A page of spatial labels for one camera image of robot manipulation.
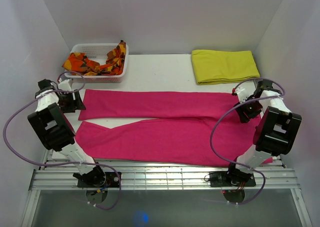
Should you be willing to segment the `pink trousers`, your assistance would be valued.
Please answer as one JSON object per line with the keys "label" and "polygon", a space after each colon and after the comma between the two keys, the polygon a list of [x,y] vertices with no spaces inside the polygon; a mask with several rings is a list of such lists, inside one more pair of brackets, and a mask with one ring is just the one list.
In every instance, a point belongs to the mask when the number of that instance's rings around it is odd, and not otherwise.
{"label": "pink trousers", "polygon": [[241,123],[221,92],[88,89],[75,136],[97,159],[226,167],[253,143],[260,117]]}

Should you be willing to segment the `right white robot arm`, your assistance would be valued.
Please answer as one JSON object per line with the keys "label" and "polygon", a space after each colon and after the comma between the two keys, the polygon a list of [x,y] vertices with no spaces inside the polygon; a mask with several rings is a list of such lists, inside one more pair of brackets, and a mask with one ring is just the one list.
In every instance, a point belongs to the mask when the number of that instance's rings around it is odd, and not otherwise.
{"label": "right white robot arm", "polygon": [[258,81],[253,93],[237,86],[232,94],[241,104],[236,109],[241,123],[262,116],[255,128],[252,146],[229,164],[226,172],[230,185],[243,186],[254,179],[253,170],[264,161],[291,151],[302,117],[286,107],[282,92],[274,88],[271,80]]}

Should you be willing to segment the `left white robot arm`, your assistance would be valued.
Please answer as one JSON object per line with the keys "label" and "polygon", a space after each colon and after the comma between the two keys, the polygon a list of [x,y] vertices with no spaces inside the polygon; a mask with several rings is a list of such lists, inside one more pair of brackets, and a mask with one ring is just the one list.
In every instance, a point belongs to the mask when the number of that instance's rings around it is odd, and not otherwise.
{"label": "left white robot arm", "polygon": [[38,82],[35,93],[37,107],[27,119],[47,150],[65,156],[77,167],[73,176],[90,187],[106,185],[106,174],[97,162],[76,144],[76,132],[66,118],[66,113],[85,110],[79,92],[72,91],[72,80],[59,80],[55,85],[48,79]]}

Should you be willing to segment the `folded yellow trousers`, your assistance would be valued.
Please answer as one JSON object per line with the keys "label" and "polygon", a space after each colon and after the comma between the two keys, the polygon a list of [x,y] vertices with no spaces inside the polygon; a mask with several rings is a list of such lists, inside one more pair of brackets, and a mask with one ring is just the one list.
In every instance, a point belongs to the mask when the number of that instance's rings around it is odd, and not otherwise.
{"label": "folded yellow trousers", "polygon": [[238,83],[260,77],[250,50],[195,49],[191,52],[191,62],[198,85]]}

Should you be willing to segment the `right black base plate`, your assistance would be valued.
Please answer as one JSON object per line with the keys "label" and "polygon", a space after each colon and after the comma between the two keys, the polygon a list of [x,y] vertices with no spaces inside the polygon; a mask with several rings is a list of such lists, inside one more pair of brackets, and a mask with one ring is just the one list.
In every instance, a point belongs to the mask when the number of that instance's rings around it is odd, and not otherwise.
{"label": "right black base plate", "polygon": [[211,187],[255,187],[256,181],[251,173],[234,175],[228,171],[210,171],[203,180],[210,184]]}

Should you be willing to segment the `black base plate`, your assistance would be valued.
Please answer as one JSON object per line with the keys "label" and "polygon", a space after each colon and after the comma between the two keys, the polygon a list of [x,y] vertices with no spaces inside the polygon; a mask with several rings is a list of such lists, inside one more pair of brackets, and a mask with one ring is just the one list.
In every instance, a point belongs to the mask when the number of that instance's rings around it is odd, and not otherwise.
{"label": "black base plate", "polygon": [[210,171],[203,180],[210,184],[211,187],[255,187],[256,181],[251,173],[234,175],[228,171]]}
{"label": "black base plate", "polygon": [[[120,186],[120,182],[121,182],[121,178],[122,178],[122,172],[118,172],[118,176],[115,172],[105,172],[106,175],[106,186],[108,188],[119,188]],[[94,185],[90,185],[85,183],[82,180],[78,180],[76,186],[78,188],[102,188],[103,186],[94,186]]]}

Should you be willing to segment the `aluminium frame rail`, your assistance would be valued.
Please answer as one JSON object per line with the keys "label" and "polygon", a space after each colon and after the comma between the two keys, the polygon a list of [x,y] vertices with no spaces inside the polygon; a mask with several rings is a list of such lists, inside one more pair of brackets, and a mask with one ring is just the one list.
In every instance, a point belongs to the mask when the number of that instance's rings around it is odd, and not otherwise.
{"label": "aluminium frame rail", "polygon": [[[40,167],[32,174],[29,185],[29,202],[37,201],[40,192],[44,190],[77,190],[77,181],[73,177],[76,171],[74,165],[67,164],[63,159],[49,159],[47,162],[48,167]],[[121,172],[121,186],[124,191],[209,190],[211,187],[205,178],[209,176],[209,172],[219,170],[217,167],[174,163],[104,159],[101,160],[101,163]],[[295,170],[285,168],[281,159],[275,157],[272,163],[262,164],[257,171],[262,174],[254,174],[255,189],[261,187],[263,177],[266,178],[265,190],[288,189],[302,226],[312,226]]]}

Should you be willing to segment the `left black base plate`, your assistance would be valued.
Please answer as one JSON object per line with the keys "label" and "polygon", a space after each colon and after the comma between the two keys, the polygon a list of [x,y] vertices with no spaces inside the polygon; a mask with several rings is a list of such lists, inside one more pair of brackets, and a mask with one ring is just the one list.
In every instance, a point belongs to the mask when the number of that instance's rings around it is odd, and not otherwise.
{"label": "left black base plate", "polygon": [[[121,178],[122,178],[122,172],[118,172],[118,176],[115,172],[105,172],[106,175],[106,186],[108,188],[119,188],[120,186],[120,182],[121,182]],[[102,188],[103,186],[94,186],[94,185],[90,185],[85,183],[82,180],[78,180],[76,186],[78,188]]]}

